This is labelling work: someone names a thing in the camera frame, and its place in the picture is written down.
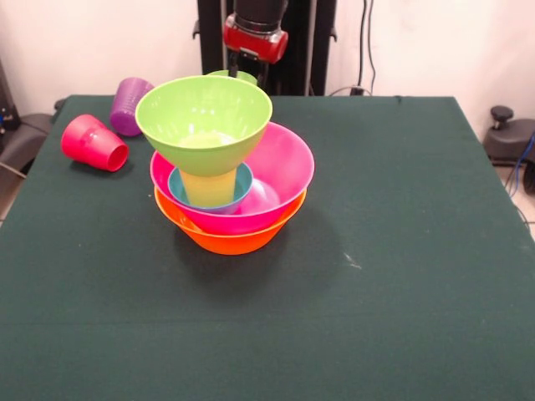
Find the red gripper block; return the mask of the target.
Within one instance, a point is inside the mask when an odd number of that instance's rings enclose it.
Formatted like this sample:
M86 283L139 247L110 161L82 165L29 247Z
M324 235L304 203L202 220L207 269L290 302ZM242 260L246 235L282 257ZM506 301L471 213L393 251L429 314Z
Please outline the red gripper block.
M236 13L229 15L223 28L223 40L230 50L228 54L228 76L237 77L239 71L239 54L244 53L249 58L254 58L258 64L257 86L265 89L268 79L268 64L277 63L283 56L288 46L288 33L280 26L272 32L247 30L239 22Z

